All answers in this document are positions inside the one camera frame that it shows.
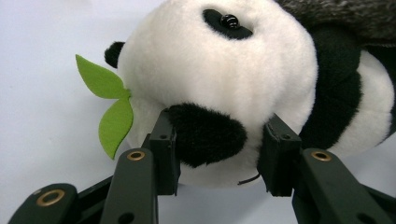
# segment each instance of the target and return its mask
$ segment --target panda plush toy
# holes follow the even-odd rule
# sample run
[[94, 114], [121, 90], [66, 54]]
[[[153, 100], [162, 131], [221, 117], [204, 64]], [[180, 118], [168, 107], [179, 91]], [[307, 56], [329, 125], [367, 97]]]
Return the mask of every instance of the panda plush toy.
[[[396, 50], [367, 40], [392, 47], [394, 36], [363, 36], [351, 21], [304, 24], [291, 8], [272, 0], [168, 0], [106, 51], [120, 78], [77, 56], [88, 87], [119, 99], [100, 125], [107, 154], [114, 157], [125, 136], [140, 147], [165, 108], [177, 131], [179, 182], [189, 185], [238, 187], [258, 176], [263, 126], [274, 114], [304, 148], [340, 157], [384, 141], [396, 128]], [[113, 89], [112, 97], [100, 93]]]

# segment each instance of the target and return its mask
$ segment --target panda head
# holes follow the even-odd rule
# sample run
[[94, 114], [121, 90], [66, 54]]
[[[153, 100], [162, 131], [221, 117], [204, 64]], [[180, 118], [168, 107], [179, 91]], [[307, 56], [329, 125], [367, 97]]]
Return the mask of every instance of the panda head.
[[[201, 157], [195, 164], [180, 154], [180, 182], [236, 187], [257, 175], [262, 127], [269, 118], [278, 114], [295, 132], [301, 130], [314, 102], [316, 61], [308, 32], [271, 0], [166, 1], [120, 52], [118, 75], [131, 91], [134, 109], [126, 138], [140, 147], [160, 112], [176, 105], [223, 116], [246, 138], [233, 153], [227, 148], [223, 154], [211, 148], [205, 155], [190, 153]], [[201, 140], [223, 134], [201, 131], [208, 133]], [[206, 155], [217, 159], [206, 161]]]

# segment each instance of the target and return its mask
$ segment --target black panda ear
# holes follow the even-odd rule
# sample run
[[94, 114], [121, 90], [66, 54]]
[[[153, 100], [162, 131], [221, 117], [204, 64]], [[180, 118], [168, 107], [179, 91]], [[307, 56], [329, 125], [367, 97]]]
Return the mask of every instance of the black panda ear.
[[305, 28], [323, 23], [344, 25], [362, 45], [396, 46], [394, 0], [276, 0]]
[[114, 42], [108, 49], [105, 50], [105, 61], [113, 68], [117, 68], [119, 63], [119, 56], [125, 42]]

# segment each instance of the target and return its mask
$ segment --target green felt leaf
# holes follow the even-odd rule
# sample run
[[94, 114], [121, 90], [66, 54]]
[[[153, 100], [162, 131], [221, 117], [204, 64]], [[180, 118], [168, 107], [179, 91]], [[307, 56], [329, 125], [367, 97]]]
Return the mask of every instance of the green felt leaf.
[[78, 71], [87, 87], [95, 95], [106, 99], [128, 98], [131, 93], [123, 88], [122, 80], [110, 70], [76, 55]]
[[114, 160], [120, 143], [132, 127], [134, 112], [128, 98], [119, 99], [103, 115], [99, 139], [107, 155]]

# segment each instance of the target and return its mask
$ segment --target brass screw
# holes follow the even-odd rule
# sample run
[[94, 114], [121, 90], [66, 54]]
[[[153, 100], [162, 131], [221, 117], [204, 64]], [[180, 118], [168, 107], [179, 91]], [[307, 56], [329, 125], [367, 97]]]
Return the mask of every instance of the brass screw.
[[329, 154], [322, 152], [322, 151], [313, 151], [311, 153], [311, 156], [313, 158], [317, 159], [318, 161], [331, 161], [332, 160], [332, 157]]
[[134, 151], [128, 154], [127, 158], [130, 161], [140, 161], [142, 160], [146, 154], [142, 151]]
[[[49, 200], [45, 200], [50, 195], [56, 195], [56, 196], [54, 198], [49, 199]], [[47, 207], [47, 206], [50, 206], [50, 205], [53, 205], [53, 204], [59, 202], [63, 197], [64, 197], [64, 190], [62, 190], [62, 189], [53, 189], [53, 190], [50, 190], [50, 191], [44, 193], [43, 195], [41, 195], [37, 199], [36, 203], [39, 206]]]

